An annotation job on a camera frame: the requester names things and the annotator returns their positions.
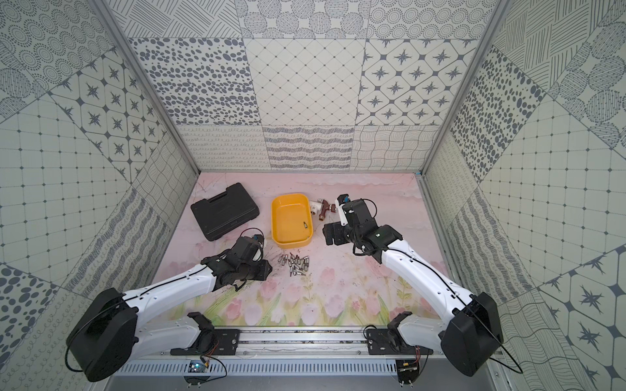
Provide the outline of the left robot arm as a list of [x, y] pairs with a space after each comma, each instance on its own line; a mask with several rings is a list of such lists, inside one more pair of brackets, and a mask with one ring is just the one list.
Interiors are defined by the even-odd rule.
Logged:
[[215, 353], [236, 352], [239, 332], [219, 332], [198, 311], [182, 319], [156, 324], [161, 314], [196, 297], [248, 282], [264, 281], [272, 266], [264, 257], [261, 232], [239, 236], [221, 253], [206, 257], [189, 270], [159, 283], [124, 293], [99, 293], [66, 339], [65, 366], [90, 382], [102, 381], [127, 362], [146, 355], [197, 355], [207, 363]]

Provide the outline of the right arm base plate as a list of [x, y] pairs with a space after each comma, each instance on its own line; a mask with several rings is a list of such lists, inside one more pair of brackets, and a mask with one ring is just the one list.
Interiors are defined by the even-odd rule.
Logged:
[[434, 351], [423, 346], [408, 345], [395, 332], [369, 325], [363, 330], [370, 355], [432, 355]]

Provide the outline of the yellow plastic storage box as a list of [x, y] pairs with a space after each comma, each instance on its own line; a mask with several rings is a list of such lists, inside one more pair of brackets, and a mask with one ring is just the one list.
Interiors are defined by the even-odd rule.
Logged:
[[281, 249], [307, 246], [313, 234], [309, 200], [304, 194], [280, 195], [273, 200], [272, 239]]

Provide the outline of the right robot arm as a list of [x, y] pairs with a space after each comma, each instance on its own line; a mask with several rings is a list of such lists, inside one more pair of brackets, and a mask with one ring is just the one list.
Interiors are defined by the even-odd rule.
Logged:
[[378, 225], [364, 199], [340, 195], [339, 222], [324, 225], [328, 245], [351, 244], [357, 257], [371, 257], [399, 275], [440, 318], [427, 321], [404, 312], [387, 326], [390, 339], [411, 347], [440, 351], [465, 376], [474, 374], [503, 345], [497, 303], [474, 294], [440, 273], [389, 225]]

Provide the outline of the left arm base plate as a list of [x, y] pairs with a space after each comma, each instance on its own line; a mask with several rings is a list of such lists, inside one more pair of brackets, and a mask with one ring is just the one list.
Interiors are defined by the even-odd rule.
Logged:
[[175, 348], [170, 350], [172, 356], [234, 356], [241, 330], [239, 329], [216, 329], [213, 331], [201, 331], [200, 335], [187, 348]]

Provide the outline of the pile of silver bits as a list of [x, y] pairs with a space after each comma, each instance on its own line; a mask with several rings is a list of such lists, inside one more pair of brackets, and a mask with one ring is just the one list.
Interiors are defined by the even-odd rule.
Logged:
[[284, 253], [278, 258], [281, 266], [287, 266], [290, 276], [306, 275], [309, 272], [311, 259], [309, 256], [300, 256], [296, 253]]

